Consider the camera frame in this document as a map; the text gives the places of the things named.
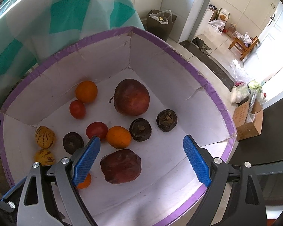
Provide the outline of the wrinkled red apple with stem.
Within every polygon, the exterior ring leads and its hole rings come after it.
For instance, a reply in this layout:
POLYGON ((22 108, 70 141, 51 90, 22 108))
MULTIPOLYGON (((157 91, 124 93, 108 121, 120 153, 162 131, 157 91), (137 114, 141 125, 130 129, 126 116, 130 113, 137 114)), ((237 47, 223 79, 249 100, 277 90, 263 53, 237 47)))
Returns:
POLYGON ((147 88, 135 79, 119 82, 114 95, 109 99, 116 111, 122 115, 139 116, 147 112, 150 95, 147 88))

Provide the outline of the dark red wrinkled apple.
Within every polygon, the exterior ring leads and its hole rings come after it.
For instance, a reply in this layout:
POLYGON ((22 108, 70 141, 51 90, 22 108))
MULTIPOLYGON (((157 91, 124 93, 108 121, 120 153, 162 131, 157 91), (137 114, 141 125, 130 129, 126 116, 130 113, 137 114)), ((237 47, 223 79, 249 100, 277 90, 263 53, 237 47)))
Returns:
POLYGON ((142 160, 132 150, 118 150, 103 157, 100 167, 108 183, 128 183, 141 174, 142 160))

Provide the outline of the orange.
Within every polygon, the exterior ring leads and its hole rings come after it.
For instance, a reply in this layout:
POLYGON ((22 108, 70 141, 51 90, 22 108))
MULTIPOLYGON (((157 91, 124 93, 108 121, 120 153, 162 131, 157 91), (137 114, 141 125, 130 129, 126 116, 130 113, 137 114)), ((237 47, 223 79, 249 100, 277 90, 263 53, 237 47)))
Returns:
POLYGON ((85 189, 88 188, 91 184, 92 178, 91 178, 91 174, 88 173, 85 180, 82 183, 79 183, 77 185, 77 189, 85 189))

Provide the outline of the hidden small red tomato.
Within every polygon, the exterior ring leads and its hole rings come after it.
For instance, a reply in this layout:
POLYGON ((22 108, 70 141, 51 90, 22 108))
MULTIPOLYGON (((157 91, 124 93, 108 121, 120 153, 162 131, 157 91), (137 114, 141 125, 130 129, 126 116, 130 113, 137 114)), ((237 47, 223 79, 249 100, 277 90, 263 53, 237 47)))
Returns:
POLYGON ((85 105, 79 100, 75 100, 70 103, 69 111, 71 116, 76 119, 83 119, 86 115, 85 105))

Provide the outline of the large orange tangerine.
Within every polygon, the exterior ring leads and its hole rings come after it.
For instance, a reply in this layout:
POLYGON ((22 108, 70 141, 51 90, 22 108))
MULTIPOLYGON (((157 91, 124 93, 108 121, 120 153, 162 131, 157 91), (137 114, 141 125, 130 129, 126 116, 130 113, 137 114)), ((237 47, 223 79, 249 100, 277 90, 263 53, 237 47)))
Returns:
POLYGON ((83 81, 75 89, 76 98, 86 104, 95 101, 98 94, 98 88, 92 81, 83 81))

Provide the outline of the small orange tangerine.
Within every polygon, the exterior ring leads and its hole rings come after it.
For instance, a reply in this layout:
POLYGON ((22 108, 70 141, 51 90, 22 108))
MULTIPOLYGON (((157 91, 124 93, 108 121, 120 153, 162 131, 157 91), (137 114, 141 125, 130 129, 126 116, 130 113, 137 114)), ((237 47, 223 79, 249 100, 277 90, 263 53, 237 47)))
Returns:
POLYGON ((132 137, 124 127, 114 126, 108 130, 106 140, 112 147, 120 150, 130 145, 132 137))

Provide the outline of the dark trash bin with bag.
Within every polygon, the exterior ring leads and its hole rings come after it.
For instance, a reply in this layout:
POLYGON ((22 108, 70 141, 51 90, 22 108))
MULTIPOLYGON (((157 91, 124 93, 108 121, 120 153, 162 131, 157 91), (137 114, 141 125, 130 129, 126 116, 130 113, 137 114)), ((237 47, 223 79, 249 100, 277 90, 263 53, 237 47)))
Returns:
POLYGON ((151 10, 147 15, 146 30, 167 41, 175 24, 177 16, 171 10, 151 10))

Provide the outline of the green checkered tablecloth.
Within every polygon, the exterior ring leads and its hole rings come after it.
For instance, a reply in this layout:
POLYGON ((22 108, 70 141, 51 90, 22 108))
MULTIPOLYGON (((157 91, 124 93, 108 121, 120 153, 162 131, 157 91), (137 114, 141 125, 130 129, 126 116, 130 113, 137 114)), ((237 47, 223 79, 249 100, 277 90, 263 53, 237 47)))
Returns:
POLYGON ((34 65, 78 40, 142 28, 131 0, 4 0, 0 7, 0 107, 34 65))

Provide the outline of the brown cardboard box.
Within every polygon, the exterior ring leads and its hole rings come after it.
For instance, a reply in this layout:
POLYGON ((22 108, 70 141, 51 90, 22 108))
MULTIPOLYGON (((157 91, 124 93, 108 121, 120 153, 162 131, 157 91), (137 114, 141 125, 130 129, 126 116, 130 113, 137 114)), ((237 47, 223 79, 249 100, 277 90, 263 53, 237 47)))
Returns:
POLYGON ((238 106, 233 115, 237 129, 237 141, 259 136, 262 132, 263 109, 256 99, 252 110, 249 110, 250 101, 238 106))

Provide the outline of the lone wrinkled passion fruit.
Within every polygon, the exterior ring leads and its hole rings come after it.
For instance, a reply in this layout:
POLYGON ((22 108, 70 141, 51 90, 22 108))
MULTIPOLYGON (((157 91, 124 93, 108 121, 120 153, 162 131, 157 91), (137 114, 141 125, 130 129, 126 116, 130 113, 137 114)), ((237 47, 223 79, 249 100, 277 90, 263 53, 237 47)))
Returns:
POLYGON ((156 118, 156 124, 163 132, 172 131, 176 127, 177 121, 177 115, 171 109, 161 111, 156 118))

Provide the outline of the small dark passion fruit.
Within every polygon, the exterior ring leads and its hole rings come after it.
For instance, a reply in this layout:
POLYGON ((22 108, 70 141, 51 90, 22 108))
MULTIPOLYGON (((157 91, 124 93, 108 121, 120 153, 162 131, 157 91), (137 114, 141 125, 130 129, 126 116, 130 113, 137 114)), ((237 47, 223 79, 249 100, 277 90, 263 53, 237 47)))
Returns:
POLYGON ((152 128, 147 120, 138 118, 130 124, 129 132, 135 141, 143 142, 151 137, 152 128))

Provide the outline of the wooden stool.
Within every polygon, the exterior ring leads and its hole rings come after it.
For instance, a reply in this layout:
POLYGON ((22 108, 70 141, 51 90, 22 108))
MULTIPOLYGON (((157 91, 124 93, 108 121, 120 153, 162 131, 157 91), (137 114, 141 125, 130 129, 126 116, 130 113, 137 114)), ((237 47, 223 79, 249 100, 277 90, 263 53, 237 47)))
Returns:
POLYGON ((259 43, 259 38, 256 36, 255 38, 251 38, 251 44, 246 45, 242 40, 235 37, 233 42, 230 44, 228 49, 230 50, 232 47, 235 47, 241 54, 240 61, 252 51, 252 49, 259 43))

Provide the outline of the white plastic bags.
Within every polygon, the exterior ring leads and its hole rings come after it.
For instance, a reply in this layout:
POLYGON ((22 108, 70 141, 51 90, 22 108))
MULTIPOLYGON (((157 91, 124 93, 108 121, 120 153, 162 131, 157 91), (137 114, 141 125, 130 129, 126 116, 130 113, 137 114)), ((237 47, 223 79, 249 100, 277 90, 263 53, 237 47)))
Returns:
POLYGON ((238 60, 233 59, 230 63, 231 72, 234 75, 235 83, 231 89, 231 104, 239 104, 247 99, 252 92, 257 92, 257 99, 260 104, 263 104, 267 94, 263 91, 265 82, 257 82, 251 79, 251 75, 241 67, 238 60))

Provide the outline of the yellow striped pepino melon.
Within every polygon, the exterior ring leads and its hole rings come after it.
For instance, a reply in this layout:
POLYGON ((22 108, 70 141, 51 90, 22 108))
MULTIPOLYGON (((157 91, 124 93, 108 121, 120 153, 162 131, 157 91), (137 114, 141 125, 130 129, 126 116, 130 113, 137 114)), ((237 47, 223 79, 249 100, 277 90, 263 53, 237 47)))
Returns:
POLYGON ((48 149, 55 143, 55 133, 46 126, 40 126, 35 132, 35 141, 39 147, 48 149))

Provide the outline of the white purple cardboard box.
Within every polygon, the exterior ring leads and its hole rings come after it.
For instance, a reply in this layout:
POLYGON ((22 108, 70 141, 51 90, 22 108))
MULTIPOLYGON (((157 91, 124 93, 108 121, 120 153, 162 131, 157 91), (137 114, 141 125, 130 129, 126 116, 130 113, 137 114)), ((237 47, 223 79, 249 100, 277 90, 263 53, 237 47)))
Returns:
POLYGON ((103 143, 91 168, 91 185, 80 195, 99 225, 169 225, 189 210, 206 187, 183 151, 184 137, 191 135, 213 157, 226 161, 237 131, 210 81, 166 42, 135 27, 101 32, 70 45, 38 66, 7 97, 0 110, 0 155, 9 185, 28 175, 39 149, 35 131, 40 126, 55 133, 50 151, 57 161, 67 156, 62 140, 69 132, 87 140, 86 128, 95 121, 129 128, 134 118, 109 103, 125 79, 138 80, 150 94, 142 117, 151 125, 151 137, 129 145, 141 158, 141 174, 132 182, 108 183, 100 159, 114 149, 103 143), (83 81, 94 82, 98 94, 94 102, 83 103, 85 117, 76 119, 69 105, 78 100, 75 89, 83 81), (165 109, 178 119, 170 132, 156 124, 165 109))

